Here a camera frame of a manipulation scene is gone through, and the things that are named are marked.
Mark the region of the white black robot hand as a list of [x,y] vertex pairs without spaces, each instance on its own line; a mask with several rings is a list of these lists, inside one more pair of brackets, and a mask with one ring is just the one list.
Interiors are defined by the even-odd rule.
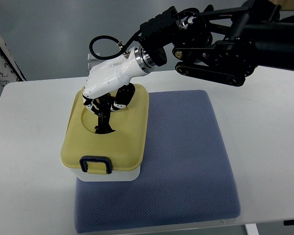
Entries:
[[141,46],[136,46],[126,55],[122,54],[92,67],[84,86],[84,106],[98,114],[99,105],[96,100],[99,97],[128,86],[133,77],[147,75],[153,71],[153,66],[155,63],[149,54]]

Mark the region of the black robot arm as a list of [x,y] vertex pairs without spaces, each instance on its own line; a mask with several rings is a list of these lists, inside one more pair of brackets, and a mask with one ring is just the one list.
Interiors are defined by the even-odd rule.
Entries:
[[268,0],[203,12],[170,7],[141,24],[130,41],[157,66],[166,64],[164,47],[172,44],[179,74],[239,87],[257,66],[294,71],[294,16],[281,19],[280,9]]

